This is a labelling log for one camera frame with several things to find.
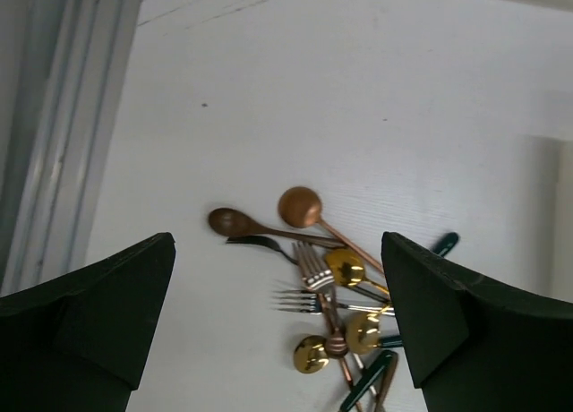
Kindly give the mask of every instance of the fork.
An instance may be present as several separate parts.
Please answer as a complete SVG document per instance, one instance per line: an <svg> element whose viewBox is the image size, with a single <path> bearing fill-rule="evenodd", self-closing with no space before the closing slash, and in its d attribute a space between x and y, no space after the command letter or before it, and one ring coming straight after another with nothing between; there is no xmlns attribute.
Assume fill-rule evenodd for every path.
<svg viewBox="0 0 573 412"><path fill-rule="evenodd" d="M295 313L309 313L318 315L323 312L321 301L318 294L304 289L289 289L285 291L278 291L278 305L279 311L295 312ZM336 307L338 309L347 309L349 311L360 311L367 313L378 313L382 310L380 306L367 306L367 305L351 305L337 300ZM382 312L386 316L395 316L394 308Z"/></svg>
<svg viewBox="0 0 573 412"><path fill-rule="evenodd" d="M326 262L305 242L293 243L293 250L306 288L318 293L328 292L334 284L334 276Z"/></svg>

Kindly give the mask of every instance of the cutlery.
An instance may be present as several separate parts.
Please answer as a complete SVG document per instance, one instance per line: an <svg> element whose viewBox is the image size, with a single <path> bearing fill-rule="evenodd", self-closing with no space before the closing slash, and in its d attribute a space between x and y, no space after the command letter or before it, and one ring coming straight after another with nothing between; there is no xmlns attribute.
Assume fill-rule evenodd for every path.
<svg viewBox="0 0 573 412"><path fill-rule="evenodd" d="M341 287L354 287L360 282L365 282L379 289L389 296L389 291L381 284L368 279L366 269L360 255L348 248L339 248L327 253L324 261L329 265L334 281Z"/></svg>
<svg viewBox="0 0 573 412"><path fill-rule="evenodd" d="M293 243L293 250L306 287L311 291L330 291L334 276L314 248L305 242L296 242Z"/></svg>
<svg viewBox="0 0 573 412"><path fill-rule="evenodd" d="M332 288L330 293L332 301L336 303L336 290ZM332 334L326 341L326 352L331 358L344 358L348 353L348 345L342 335L341 323L338 320L336 308L329 308L326 298L323 294L319 294L321 304L324 304L325 314L330 313L330 321L332 326Z"/></svg>
<svg viewBox="0 0 573 412"><path fill-rule="evenodd" d="M321 300L321 304L325 306L325 310L331 310L332 321L335 325L335 329L338 328L338 335L340 336L340 338L342 338L342 342L345 342L344 337L340 333L340 330L344 326L344 323L340 320L340 317L339 317L338 312L337 312L338 300L337 300L336 289L332 288L332 292L330 293L330 302L329 303L324 302L323 296L319 297L319 299ZM345 348L345 352L347 353L348 352L348 346L347 346L346 342L344 344L344 348ZM353 354L352 357L355 360L356 365L360 369L361 374L363 374L365 372L365 368L364 368L364 363L362 362L362 359L360 358L360 356L358 356L358 354ZM378 396L378 393L376 392L376 388L374 388L374 385L370 386L370 391L371 391L373 397L376 399L376 397Z"/></svg>
<svg viewBox="0 0 573 412"><path fill-rule="evenodd" d="M377 271L384 275L381 262L369 255L364 249L356 245L346 236L327 223L321 216L322 202L319 195L304 186L296 186L286 190L278 201L278 214L291 227L305 228L314 224L324 227L334 237L340 239L349 248L370 263Z"/></svg>
<svg viewBox="0 0 573 412"><path fill-rule="evenodd" d="M342 402L339 412L348 412L352 409L355 403L364 395L366 390L368 390L368 388L375 383L378 378L388 371L392 362L396 360L394 357L397 355L398 354L396 354L396 352L388 349L381 351L372 364L364 371L363 376L356 383L354 389L350 391L348 396Z"/></svg>
<svg viewBox="0 0 573 412"><path fill-rule="evenodd" d="M388 396L390 386L394 380L394 374L396 374L396 369L398 368L398 357L398 354L392 357L392 361L390 362L388 369L386 369L386 372L382 375L380 391L378 391L378 395L376 396L374 403L374 412L384 411L384 400L386 400L386 397Z"/></svg>
<svg viewBox="0 0 573 412"><path fill-rule="evenodd" d="M321 301L319 300L317 293L312 291L308 291L306 289L288 289L277 291L277 294L278 295L275 296L275 298L278 300L278 305L281 306L277 309L279 311L310 314L321 314L323 312ZM367 313L378 313L382 310L382 307L380 306L351 305L338 300L336 307L337 309ZM384 311L384 315L394 316L394 309L390 308L387 311Z"/></svg>
<svg viewBox="0 0 573 412"><path fill-rule="evenodd" d="M342 244L334 238L302 235L291 231L282 231L265 227L245 213L230 208L218 208L213 210L208 216L208 222L215 233L225 237L273 235L288 237L294 240L303 240L305 242L327 248L337 248L342 246Z"/></svg>
<svg viewBox="0 0 573 412"><path fill-rule="evenodd" d="M459 242L459 234L455 232L450 232L445 234L439 241L430 248L430 251L445 258L446 255L456 246Z"/></svg>
<svg viewBox="0 0 573 412"><path fill-rule="evenodd" d="M351 352L363 355L378 347L380 313L358 313L346 326L346 343Z"/></svg>
<svg viewBox="0 0 573 412"><path fill-rule="evenodd" d="M360 374L364 375L364 372L366 372L366 367L364 367L362 358L360 358L360 356L358 354L355 354L354 352L352 353L352 357L355 359L356 365L358 366L358 370L360 370ZM374 397L374 401L376 401L376 399L378 398L378 392L376 391L376 387L374 387L374 384L370 386L369 390L372 393L372 396Z"/></svg>
<svg viewBox="0 0 573 412"><path fill-rule="evenodd" d="M276 253L281 253L288 262L291 262L294 265L297 265L298 262L288 255L283 248L280 247L276 240L273 240L269 237L265 236L244 236L244 237L229 237L226 244L239 244L239 245L258 245L264 246L265 248L269 248L271 251L275 251Z"/></svg>
<svg viewBox="0 0 573 412"><path fill-rule="evenodd" d="M269 248L272 251L281 253L289 262L292 262L294 265L297 265L298 262L288 255L283 249L280 247L278 242L274 239L265 236L243 236L243 237L229 237L226 241L226 244L238 244L238 245L258 245L263 246L265 248ZM389 303L388 298L382 297L368 289L361 288L359 286L355 286L349 288L351 291L355 291L356 293L369 297L372 300L376 300L377 302L381 302L384 304Z"/></svg>
<svg viewBox="0 0 573 412"><path fill-rule="evenodd" d="M307 336L296 346L293 353L295 369L300 373L317 373L329 363L329 356L322 336Z"/></svg>
<svg viewBox="0 0 573 412"><path fill-rule="evenodd" d="M308 262L311 262L312 260L311 260L311 258L309 258L309 259L302 258L301 252L303 250L298 245L299 244L293 244L293 247L295 249L295 258L299 262L298 263L298 269L301 273L301 280L304 283L306 283L307 279L311 276L311 272L310 272L311 269L307 264L308 264ZM321 304L323 305L323 307L325 309L328 309L326 298L324 297L324 295L321 292L319 292L318 298L321 301ZM329 312L325 312L325 313L323 313L323 316L324 316L324 321L326 322L327 328L329 329L329 331L331 333L330 342L327 339L327 341L325 343L325 352L327 352L327 354L328 354L328 352L330 352L332 354L332 356L335 356L336 358L338 358L338 362L340 363L340 369L342 370L342 374L344 375L344 378L346 380L346 385L348 385L348 388L350 390L352 390L354 388L355 384L354 384L354 381L352 379L352 374L350 373L350 368L348 367L348 363L346 362L346 359L344 357L344 355L347 352L347 346L346 346L345 339L342 338L342 341L340 340L340 337L342 335L339 332L339 327L337 326L336 321L334 321L332 319L332 315ZM356 406L356 410L358 410L358 412L363 412L363 408L362 408L362 405L360 404L360 402L357 402L355 404L355 406Z"/></svg>

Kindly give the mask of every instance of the white wooden table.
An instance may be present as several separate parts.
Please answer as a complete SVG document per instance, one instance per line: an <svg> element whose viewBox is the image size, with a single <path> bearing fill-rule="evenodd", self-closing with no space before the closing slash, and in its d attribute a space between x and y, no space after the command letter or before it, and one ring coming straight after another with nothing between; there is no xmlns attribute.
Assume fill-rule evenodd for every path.
<svg viewBox="0 0 573 412"><path fill-rule="evenodd" d="M336 364L294 370L322 318L271 310L294 269L222 245L205 220L218 206L280 226L278 197L309 185L373 254L386 230L425 245L453 230L453 261L546 292L559 150L546 137L572 137L571 15L494 0L145 0L140 20L89 251L175 236L130 411L326 412L346 393ZM401 358L386 409L424 411Z"/></svg>

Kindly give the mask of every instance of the dark green handle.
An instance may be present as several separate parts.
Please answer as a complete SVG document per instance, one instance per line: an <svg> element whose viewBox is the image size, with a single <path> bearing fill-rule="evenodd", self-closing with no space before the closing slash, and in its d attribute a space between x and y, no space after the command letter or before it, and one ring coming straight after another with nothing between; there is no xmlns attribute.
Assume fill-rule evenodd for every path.
<svg viewBox="0 0 573 412"><path fill-rule="evenodd" d="M438 241L436 245L432 247L430 251L438 254L440 257L445 257L449 252L456 246L459 242L459 234L455 232L448 233L444 235L442 239Z"/></svg>
<svg viewBox="0 0 573 412"><path fill-rule="evenodd" d="M402 343L402 336L399 334L395 336L386 336L384 338L380 338L378 341L379 348L402 348L404 344Z"/></svg>
<svg viewBox="0 0 573 412"><path fill-rule="evenodd" d="M395 352L388 350L380 352L372 364L364 371L360 381L358 381L355 387L350 391L350 394L348 394L342 402L339 412L349 412L371 385L386 372L396 355Z"/></svg>

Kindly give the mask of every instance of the gold spoon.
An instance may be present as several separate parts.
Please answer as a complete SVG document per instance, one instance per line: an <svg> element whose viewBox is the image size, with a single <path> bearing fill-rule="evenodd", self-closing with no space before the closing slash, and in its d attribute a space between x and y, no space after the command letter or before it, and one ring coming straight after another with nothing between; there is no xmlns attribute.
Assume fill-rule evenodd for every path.
<svg viewBox="0 0 573 412"><path fill-rule="evenodd" d="M346 325L346 344L350 352L363 355L380 345L381 313L358 313Z"/></svg>
<svg viewBox="0 0 573 412"><path fill-rule="evenodd" d="M306 374L322 370L329 363L326 341L322 336L307 336L301 340L294 352L296 370Z"/></svg>
<svg viewBox="0 0 573 412"><path fill-rule="evenodd" d="M302 235L292 231L281 231L268 228L249 217L247 214L230 208L218 208L208 216L210 227L225 237L243 237L252 235L273 235L308 242L325 248L336 248L342 244L335 238Z"/></svg>
<svg viewBox="0 0 573 412"><path fill-rule="evenodd" d="M319 224L384 275L384 269L378 260L322 219L321 213L321 198L315 191L305 186L286 190L278 201L278 214L289 226L305 228Z"/></svg>
<svg viewBox="0 0 573 412"><path fill-rule="evenodd" d="M341 287L354 287L360 282L365 282L389 296L389 291L386 287L368 279L360 256L352 249L335 249L327 253L324 260L329 265L337 285Z"/></svg>

